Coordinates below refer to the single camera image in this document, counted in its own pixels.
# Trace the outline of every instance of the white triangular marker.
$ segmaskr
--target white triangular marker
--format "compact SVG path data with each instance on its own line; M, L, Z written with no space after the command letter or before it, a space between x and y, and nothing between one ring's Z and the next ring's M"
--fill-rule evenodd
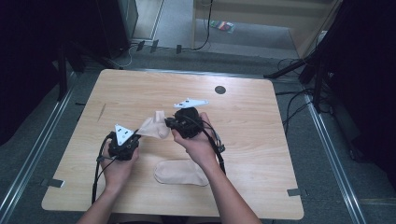
M117 144L122 146L134 134L134 131L126 129L118 124L116 124L116 136L117 136Z
M209 104L209 102L207 100L194 100L194 99L190 99L187 98L187 100L175 104L174 108L189 108L189 107L194 107L194 106L198 106L198 105L207 105Z

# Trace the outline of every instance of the tan fabric object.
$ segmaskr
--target tan fabric object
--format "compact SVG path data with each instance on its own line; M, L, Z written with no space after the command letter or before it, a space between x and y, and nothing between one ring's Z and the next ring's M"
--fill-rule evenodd
M170 129L165 124L165 113L156 111L154 117L143 122L137 134L164 139L170 133Z
M192 160L161 161L155 168L154 177L162 184L209 184L204 171Z

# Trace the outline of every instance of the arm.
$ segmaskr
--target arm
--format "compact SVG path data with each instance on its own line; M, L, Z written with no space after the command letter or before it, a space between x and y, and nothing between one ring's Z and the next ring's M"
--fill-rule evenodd
M104 156L108 157L108 144L104 148ZM111 210L128 181L132 167L138 158L139 148L134 151L134 155L130 161L114 161L111 163L110 160L104 160L101 162L102 169L111 163L104 170L106 180L105 190L78 223L107 223L111 215Z
M206 113L202 113L201 118L209 123ZM212 146L210 146L207 137L200 133L192 139L183 139L176 130L172 130L172 134L175 141L186 148L192 160L203 169L215 197L221 222L226 224L261 223L219 168L216 154Z

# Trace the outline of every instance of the forearm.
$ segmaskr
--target forearm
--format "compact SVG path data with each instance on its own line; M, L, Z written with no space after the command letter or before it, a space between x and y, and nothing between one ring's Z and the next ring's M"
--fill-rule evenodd
M204 171L212 188L222 223L261 223L218 166L204 168Z
M78 221L79 223L107 223L110 218L112 208L120 192L117 190L105 191L99 196L95 203Z

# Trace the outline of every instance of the person's left hand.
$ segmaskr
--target person's left hand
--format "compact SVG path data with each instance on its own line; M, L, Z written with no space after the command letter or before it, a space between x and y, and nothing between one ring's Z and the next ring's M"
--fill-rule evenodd
M105 148L103 150L103 155L105 157L109 157L108 148L109 148L109 143L106 143ZM132 172L132 167L138 158L139 158L139 147L137 147L134 150L134 154L130 161L117 161L117 160L113 162L112 160L101 161L102 169L105 169L105 167L107 166L107 168L104 170L104 175L106 180L106 190L119 193L126 184L126 182L128 181L128 178Z

